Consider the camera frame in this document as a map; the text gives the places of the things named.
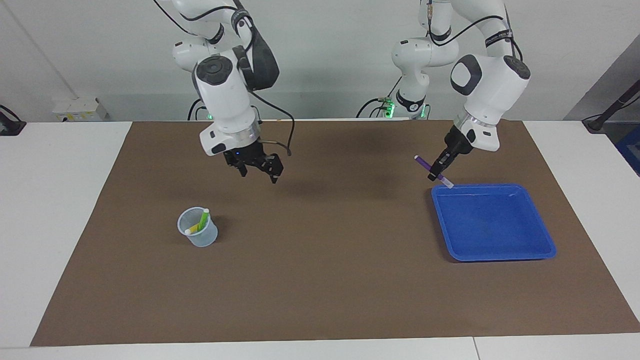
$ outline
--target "clear plastic cup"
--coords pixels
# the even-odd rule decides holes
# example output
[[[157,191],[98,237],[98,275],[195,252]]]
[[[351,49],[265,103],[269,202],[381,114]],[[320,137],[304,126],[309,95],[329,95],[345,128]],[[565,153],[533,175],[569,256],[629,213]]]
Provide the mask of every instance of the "clear plastic cup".
[[[207,222],[207,225],[205,225],[204,229],[197,233],[187,234],[187,230],[190,227],[200,222],[203,212],[204,208],[195,207],[185,210],[185,212],[183,212],[178,218],[178,231],[180,231],[180,234],[186,236],[189,241],[197,247],[209,246],[216,241],[216,238],[218,237],[218,228],[213,224],[211,215],[209,215],[209,221]]]

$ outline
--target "black cable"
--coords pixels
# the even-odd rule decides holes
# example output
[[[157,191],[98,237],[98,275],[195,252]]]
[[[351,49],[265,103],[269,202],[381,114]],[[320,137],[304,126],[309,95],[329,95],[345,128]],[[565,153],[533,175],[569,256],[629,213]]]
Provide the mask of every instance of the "black cable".
[[[634,102],[638,101],[638,99],[640,99],[640,95],[638,95],[638,97],[636,97],[633,101],[628,102],[626,105],[624,105],[623,107],[620,108],[620,110],[624,109],[624,108],[628,108],[629,106],[631,106]]]
[[[385,109],[385,107],[384,107],[384,106],[380,106],[379,108],[375,108],[375,109],[371,110],[371,113],[369,114],[369,117],[373,117],[373,112],[374,112],[374,111],[376,111],[376,110],[377,110],[377,111],[378,111],[378,114],[380,114],[380,110],[384,110],[384,109]]]
[[[518,43],[516,43],[516,39],[514,39],[513,37],[511,37],[510,39],[511,39],[511,43],[513,44],[513,47],[515,47],[516,50],[518,51],[520,61],[522,61],[522,52],[520,51],[520,46],[518,46]]]
[[[214,13],[214,12],[217,12],[217,11],[220,11],[220,10],[224,10],[224,9],[229,9],[229,10],[237,11],[237,8],[234,8],[233,6],[226,6],[226,5],[225,5],[225,6],[218,6],[217,8],[213,8],[213,9],[209,10],[208,12],[201,13],[200,15],[198,15],[198,16],[196,16],[196,17],[186,17],[186,16],[184,16],[183,14],[180,14],[180,15],[182,15],[182,18],[183,18],[184,20],[187,20],[187,21],[197,21],[197,20],[200,20],[200,19],[202,19],[203,17],[205,17],[205,16],[209,15],[210,13]]]
[[[279,112],[286,114],[290,119],[291,119],[291,132],[289,133],[289,139],[287,141],[287,155],[291,156],[291,139],[293,138],[293,132],[296,129],[296,119],[294,119],[293,115],[291,115],[287,110],[283,110],[281,108],[279,108],[278,106],[275,106],[274,104],[271,104],[270,102],[268,102],[267,100],[261,98],[258,94],[256,94],[255,92],[250,91],[249,94],[252,94],[253,96],[255,96],[256,99],[264,102],[265,104],[269,105],[270,107],[278,110]]]
[[[156,6],[160,10],[162,10],[162,12],[169,18],[169,20],[171,20],[178,28],[180,28],[180,30],[184,31],[185,33],[187,33],[189,35],[198,36],[197,34],[194,34],[194,33],[190,32],[190,31],[187,31],[185,28],[183,28],[180,24],[178,24],[178,22],[171,15],[169,15],[168,12],[166,12],[166,10],[156,0],[153,0],[153,1],[156,4]]]
[[[402,76],[400,76],[400,77],[398,78],[398,81],[396,81],[396,84],[394,85],[394,87],[392,87],[392,88],[391,88],[391,91],[389,92],[389,94],[387,94],[387,97],[390,97],[390,96],[391,96],[391,94],[393,94],[393,93],[394,93],[394,90],[396,89],[396,87],[398,86],[398,84],[400,84],[400,80],[402,80]],[[378,113],[376,114],[376,117],[379,117],[379,116],[380,116],[380,111],[378,111]]]
[[[8,112],[9,114],[11,114],[11,116],[15,117],[19,122],[22,122],[22,120],[20,120],[20,118],[18,117],[18,115],[16,115],[13,111],[11,111],[11,109],[7,108],[4,105],[0,105],[0,109]]]
[[[249,45],[246,46],[246,49],[244,50],[245,52],[249,51],[253,47],[253,42],[255,41],[255,26],[250,27],[250,29],[251,29],[251,40],[249,40]]]
[[[511,29],[511,19],[509,19],[509,10],[507,10],[507,6],[504,5],[504,15],[507,18],[507,26],[509,26],[509,29],[511,30],[511,40],[513,40],[513,30]],[[513,57],[516,57],[516,50],[515,50],[515,45],[514,43],[511,43],[511,55],[513,55]]]
[[[193,109],[196,108],[196,105],[202,101],[202,99],[198,98],[198,100],[194,101],[193,104],[191,104],[191,108],[189,109],[189,115],[187,115],[187,121],[191,120],[191,115],[193,114]]]
[[[198,111],[200,111],[200,110],[206,110],[206,109],[207,109],[207,107],[206,107],[206,106],[201,106],[201,107],[199,107],[199,108],[197,108],[197,109],[196,109],[196,121],[198,121]]]
[[[620,110],[624,109],[624,108],[628,108],[629,106],[633,105],[633,103],[634,103],[634,102],[636,102],[636,101],[638,101],[638,99],[640,99],[640,95],[638,95],[638,96],[637,96],[635,99],[633,99],[632,101],[629,101],[628,103],[626,103],[626,104],[625,104],[624,106],[622,106],[620,109],[616,110],[616,112],[614,112],[614,114],[615,114],[615,113],[617,113],[618,111],[620,111]],[[584,118],[584,119],[582,119],[582,120],[580,120],[580,121],[585,121],[585,120],[593,119],[593,118],[595,118],[595,117],[599,117],[599,116],[602,116],[602,115],[604,115],[604,113],[597,114],[597,115],[592,115],[592,116],[590,116],[590,117],[586,117],[586,118]]]
[[[431,115],[431,105],[426,104],[425,106],[429,106],[429,112],[427,113],[427,120],[429,120],[429,115]]]
[[[402,80],[402,76],[398,78],[398,81],[396,81],[396,84],[394,85],[394,87],[391,88],[391,91],[389,92],[389,94],[387,94],[387,97],[390,97],[391,94],[394,93],[394,90],[396,89],[396,86],[398,86],[398,84],[400,84],[400,80]]]
[[[376,102],[376,101],[378,101],[378,98],[371,99],[371,100],[367,101],[364,105],[362,105],[362,107],[360,108],[360,111],[358,111],[358,115],[356,115],[356,118],[360,117],[360,114],[362,113],[364,108],[366,108],[370,103]]]
[[[255,109],[255,112],[258,113],[258,123],[261,124],[262,123],[262,116],[260,115],[260,109],[258,109],[258,107],[251,105],[252,108]]]
[[[429,37],[431,37],[431,41],[436,45],[436,46],[444,46],[447,45],[448,43],[452,42],[453,40],[455,40],[458,36],[462,35],[465,31],[469,30],[470,28],[473,28],[475,25],[478,25],[480,22],[485,21],[485,20],[489,20],[489,19],[499,19],[499,20],[504,20],[503,17],[498,16],[498,15],[489,15],[489,16],[485,16],[482,19],[476,20],[474,22],[471,23],[471,25],[467,26],[464,30],[460,31],[458,34],[456,34],[456,36],[448,39],[446,42],[443,42],[441,44],[438,44],[436,42],[436,40],[433,38],[433,33],[431,32],[431,23],[429,23]]]
[[[258,140],[259,143],[270,143],[271,145],[278,145],[278,146],[282,146],[283,148],[285,148],[287,150],[287,154],[290,153],[289,148],[287,148],[287,146],[281,142],[277,142],[277,141],[272,141],[272,140]]]

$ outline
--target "green marker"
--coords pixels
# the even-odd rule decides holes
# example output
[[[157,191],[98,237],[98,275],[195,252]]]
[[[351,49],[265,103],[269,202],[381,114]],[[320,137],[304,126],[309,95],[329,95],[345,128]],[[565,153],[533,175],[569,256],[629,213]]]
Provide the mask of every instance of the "green marker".
[[[202,217],[200,218],[200,223],[198,223],[198,231],[202,231],[205,226],[207,226],[207,222],[209,221],[209,209],[204,209],[202,212]]]

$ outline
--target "white wall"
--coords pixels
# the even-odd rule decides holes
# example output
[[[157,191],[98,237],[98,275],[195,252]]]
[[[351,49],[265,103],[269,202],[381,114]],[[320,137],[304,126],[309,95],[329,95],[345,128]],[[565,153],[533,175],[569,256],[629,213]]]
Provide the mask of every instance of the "white wall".
[[[173,43],[184,34],[151,0],[2,2],[71,89],[80,96],[97,96],[114,120],[183,119],[196,98],[189,74],[171,56]],[[418,0],[243,4],[281,69],[276,85],[262,94],[299,118],[352,117],[366,100],[386,95],[399,75],[390,59],[394,42],[424,35],[417,22]],[[533,73],[523,97],[507,114],[512,119],[564,118],[640,33],[637,0],[507,0],[507,5]],[[454,31],[466,24],[456,17]],[[0,45],[33,47],[25,44],[24,35],[5,33],[5,26]],[[463,53],[484,50],[476,29],[460,44]],[[51,70],[37,69],[46,72],[42,77],[28,75],[35,52],[21,49],[6,58],[3,51],[0,101],[30,120],[52,120],[45,116],[49,99],[68,90]],[[430,71],[432,118],[450,119],[463,104],[449,84],[450,70]],[[6,74],[12,78],[5,80]],[[281,116],[261,109],[263,117]]]

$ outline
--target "white table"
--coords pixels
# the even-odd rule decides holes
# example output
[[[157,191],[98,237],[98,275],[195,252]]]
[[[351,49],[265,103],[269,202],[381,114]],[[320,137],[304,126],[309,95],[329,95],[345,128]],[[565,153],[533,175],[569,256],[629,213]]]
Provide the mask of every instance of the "white table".
[[[579,122],[525,125],[640,318],[640,178]],[[28,348],[130,126],[0,138],[0,359],[640,359],[640,334]]]

